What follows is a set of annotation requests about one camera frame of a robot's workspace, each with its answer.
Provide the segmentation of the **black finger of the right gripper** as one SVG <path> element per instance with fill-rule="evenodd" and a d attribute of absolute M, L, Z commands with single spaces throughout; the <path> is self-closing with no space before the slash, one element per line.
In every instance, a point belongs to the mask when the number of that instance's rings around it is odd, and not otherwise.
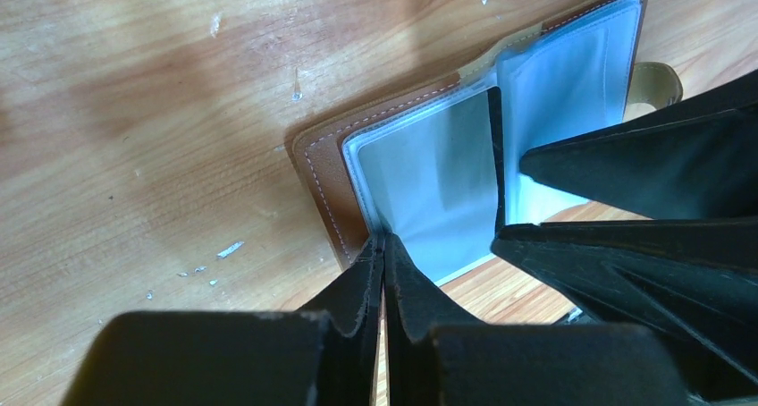
<path fill-rule="evenodd" d="M 528 150 L 538 183 L 653 219 L 757 214 L 757 73 Z"/>
<path fill-rule="evenodd" d="M 756 399 L 755 218 L 514 224 L 492 249 L 591 319 L 655 332 L 692 394 Z"/>

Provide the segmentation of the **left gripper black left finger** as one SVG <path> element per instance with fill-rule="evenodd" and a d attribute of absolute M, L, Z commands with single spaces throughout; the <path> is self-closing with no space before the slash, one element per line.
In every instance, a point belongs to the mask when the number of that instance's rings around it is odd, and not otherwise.
<path fill-rule="evenodd" d="M 99 333 L 66 405 L 371 405 L 383 242 L 291 311 L 134 311 Z"/>

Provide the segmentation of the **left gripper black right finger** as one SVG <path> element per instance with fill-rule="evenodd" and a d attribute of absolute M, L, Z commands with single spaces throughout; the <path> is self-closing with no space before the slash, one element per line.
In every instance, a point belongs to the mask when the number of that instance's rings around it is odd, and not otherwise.
<path fill-rule="evenodd" d="M 684 405 L 686 387 L 648 329 L 492 325 L 383 239 L 392 405 Z"/>

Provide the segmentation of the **brown leather card holder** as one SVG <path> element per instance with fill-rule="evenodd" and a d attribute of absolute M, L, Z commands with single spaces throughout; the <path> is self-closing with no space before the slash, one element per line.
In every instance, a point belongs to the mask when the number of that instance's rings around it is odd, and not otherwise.
<path fill-rule="evenodd" d="M 439 78 L 304 130 L 291 147 L 341 268 L 398 235 L 444 284 L 492 258 L 506 224 L 585 199 L 522 174 L 530 149 L 620 124 L 631 104 L 677 103 L 665 63 L 639 63 L 648 0 L 587 0 L 499 39 Z"/>

